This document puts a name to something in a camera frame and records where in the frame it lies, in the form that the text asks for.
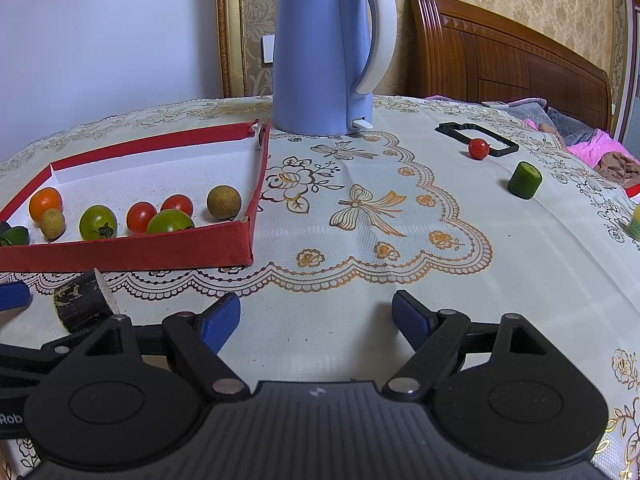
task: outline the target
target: black rectangular frame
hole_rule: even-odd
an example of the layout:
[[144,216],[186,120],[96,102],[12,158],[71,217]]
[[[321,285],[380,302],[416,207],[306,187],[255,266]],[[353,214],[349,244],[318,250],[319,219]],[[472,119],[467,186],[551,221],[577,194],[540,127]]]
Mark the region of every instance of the black rectangular frame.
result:
[[510,153],[515,153],[520,148],[515,142],[509,139],[505,139],[503,136],[492,132],[491,130],[487,130],[478,124],[473,123],[440,123],[436,128],[437,132],[441,134],[445,134],[446,136],[451,137],[452,139],[459,140],[463,144],[468,144],[471,142],[471,137],[467,137],[465,134],[461,133],[460,130],[477,130],[478,132],[482,132],[489,137],[493,137],[495,140],[499,140],[501,143],[506,144],[507,147],[501,150],[496,150],[489,146],[489,155],[491,156],[504,156],[509,155]]

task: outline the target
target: metal screw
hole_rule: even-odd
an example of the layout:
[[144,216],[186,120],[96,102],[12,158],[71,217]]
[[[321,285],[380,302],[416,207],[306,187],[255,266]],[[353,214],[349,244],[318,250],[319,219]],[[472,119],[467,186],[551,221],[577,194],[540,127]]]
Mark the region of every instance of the metal screw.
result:
[[420,383],[411,377],[396,377],[386,385],[397,394],[412,394],[420,388]]
[[240,379],[218,379],[213,383],[213,391],[221,395],[235,395],[244,390],[244,383]]

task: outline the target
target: green tomato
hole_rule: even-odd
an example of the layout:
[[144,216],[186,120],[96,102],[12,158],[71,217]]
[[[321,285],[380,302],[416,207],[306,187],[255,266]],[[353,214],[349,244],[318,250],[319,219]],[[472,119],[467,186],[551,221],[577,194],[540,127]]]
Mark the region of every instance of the green tomato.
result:
[[191,217],[179,209],[165,209],[155,215],[146,226],[146,234],[169,233],[195,227]]
[[116,215],[107,206],[92,205],[82,214],[79,227],[82,240],[115,238],[118,232],[118,221]]

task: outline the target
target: red cardboard tray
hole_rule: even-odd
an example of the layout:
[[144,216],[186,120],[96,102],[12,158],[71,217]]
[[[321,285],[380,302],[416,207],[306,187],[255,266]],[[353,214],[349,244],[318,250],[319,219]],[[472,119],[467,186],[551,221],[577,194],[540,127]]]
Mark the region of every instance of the red cardboard tray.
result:
[[[53,162],[0,211],[0,219],[28,227],[31,235],[28,246],[0,247],[0,270],[84,272],[251,265],[269,133],[270,124],[260,126],[258,121],[210,126],[131,140]],[[206,196],[219,184],[232,185],[241,194],[242,209],[233,221],[215,223],[206,212]],[[51,243],[27,213],[33,193],[47,186],[60,191],[66,218],[66,232]],[[126,214],[131,205],[148,201],[159,210],[165,198],[182,193],[185,186],[192,190],[184,194],[194,204],[195,229],[156,235],[128,232]],[[77,220],[93,204],[106,205],[116,213],[117,238],[80,241]]]

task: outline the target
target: lace tablecloth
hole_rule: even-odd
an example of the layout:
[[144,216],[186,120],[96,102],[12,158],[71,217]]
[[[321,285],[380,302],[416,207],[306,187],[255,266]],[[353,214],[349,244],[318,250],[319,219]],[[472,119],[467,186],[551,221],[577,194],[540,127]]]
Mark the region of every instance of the lace tablecloth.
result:
[[[261,379],[382,384],[412,354],[390,319],[398,288],[477,321],[520,312],[605,395],[611,420],[596,464],[612,478],[637,478],[640,245],[624,231],[634,205],[622,188],[500,110],[388,97],[374,106],[375,130],[364,134],[272,129],[251,267],[110,272],[120,310],[136,324],[155,323],[238,293],[241,323],[220,355],[251,386]],[[266,119],[270,110],[268,98],[200,100],[78,126],[0,166],[0,206],[64,156]],[[520,151],[474,161],[434,130],[449,121],[485,126]],[[543,173],[530,201],[506,190],[520,160]],[[0,342],[37,348],[66,335],[51,294],[70,277],[0,274],[0,282],[22,279],[34,293],[27,309],[0,313]],[[10,480],[37,462],[29,440],[4,443]]]

